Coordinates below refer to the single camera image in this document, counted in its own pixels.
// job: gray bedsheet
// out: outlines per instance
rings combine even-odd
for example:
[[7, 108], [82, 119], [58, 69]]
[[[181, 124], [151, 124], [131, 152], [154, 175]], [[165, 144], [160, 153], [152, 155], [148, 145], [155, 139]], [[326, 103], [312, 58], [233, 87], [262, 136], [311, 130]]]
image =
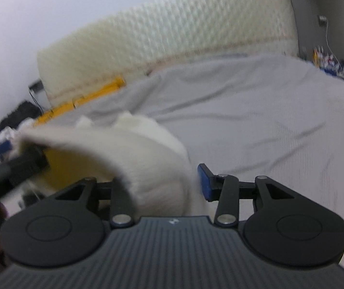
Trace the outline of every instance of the gray bedsheet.
[[268, 175], [344, 218], [344, 81], [308, 63], [259, 55], [178, 65], [51, 124], [85, 115], [106, 126], [124, 110], [168, 128], [193, 165], [242, 181]]

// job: yellow object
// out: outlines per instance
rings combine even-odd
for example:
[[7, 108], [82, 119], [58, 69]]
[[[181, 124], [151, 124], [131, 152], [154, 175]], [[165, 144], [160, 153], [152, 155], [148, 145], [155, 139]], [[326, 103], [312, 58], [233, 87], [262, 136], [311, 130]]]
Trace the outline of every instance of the yellow object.
[[318, 58], [318, 54], [317, 54], [317, 49], [314, 49], [314, 53], [313, 53], [313, 63], [316, 67], [319, 67], [319, 58]]
[[111, 181], [113, 174], [100, 165], [100, 162], [76, 151], [46, 148], [43, 151], [50, 168], [34, 179], [39, 186], [61, 190], [85, 177], [96, 177], [99, 182]]
[[97, 99], [97, 98], [101, 98], [104, 95], [108, 95], [108, 94], [111, 94], [115, 91], [118, 91], [121, 87], [123, 87], [125, 85], [126, 85], [125, 80], [121, 76], [118, 76], [112, 82], [103, 86], [100, 90], [98, 90], [96, 92], [92, 92], [92, 93], [88, 94], [87, 96], [78, 98], [74, 101], [61, 104], [61, 105], [51, 109], [50, 111], [45, 112], [42, 116], [40, 116], [36, 120], [34, 126], [45, 124], [48, 121], [52, 120], [53, 118], [56, 118], [57, 116], [60, 116], [60, 115], [65, 114], [69, 111], [72, 111], [72, 110], [76, 109], [77, 107], [79, 107], [85, 103], [88, 103], [88, 102], [90, 102], [94, 99]]

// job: round black pad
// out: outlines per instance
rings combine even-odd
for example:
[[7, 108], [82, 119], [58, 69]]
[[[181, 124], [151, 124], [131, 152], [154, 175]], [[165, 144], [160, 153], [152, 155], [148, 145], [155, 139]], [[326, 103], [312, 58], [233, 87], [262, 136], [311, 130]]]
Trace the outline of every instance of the round black pad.
[[1, 246], [18, 263], [34, 267], [69, 265], [89, 256], [104, 238], [97, 215], [73, 201], [33, 205], [7, 220]]
[[310, 216], [290, 215], [277, 222], [277, 230], [288, 239], [306, 241], [318, 236], [322, 231], [322, 225]]
[[288, 267], [327, 265], [344, 252], [344, 220], [306, 198], [263, 206], [246, 221], [244, 236], [257, 255]]
[[61, 216], [43, 216], [27, 225], [30, 237], [39, 241], [55, 241], [65, 238], [72, 230], [71, 222]]

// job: folded cloth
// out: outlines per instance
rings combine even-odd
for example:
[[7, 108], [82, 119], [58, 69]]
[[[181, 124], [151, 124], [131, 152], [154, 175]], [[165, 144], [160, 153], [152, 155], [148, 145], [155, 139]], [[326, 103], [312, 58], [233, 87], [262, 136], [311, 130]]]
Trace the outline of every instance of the folded cloth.
[[23, 131], [20, 138], [21, 149], [36, 143], [71, 152], [79, 159], [70, 168], [87, 165], [85, 176], [105, 181], [98, 178], [106, 172], [119, 177], [136, 205], [137, 218], [210, 213], [185, 147], [150, 118], [126, 112], [110, 128], [39, 126]]

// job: ribbed gray cover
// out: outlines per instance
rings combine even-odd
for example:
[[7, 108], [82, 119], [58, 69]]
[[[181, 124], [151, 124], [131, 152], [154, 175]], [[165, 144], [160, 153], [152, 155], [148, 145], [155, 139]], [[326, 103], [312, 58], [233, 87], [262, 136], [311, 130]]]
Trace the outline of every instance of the ribbed gray cover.
[[0, 289], [291, 288], [344, 289], [338, 265], [284, 269], [262, 261], [237, 232], [206, 217], [143, 218], [115, 230], [92, 256], [74, 265], [36, 270], [13, 265]]

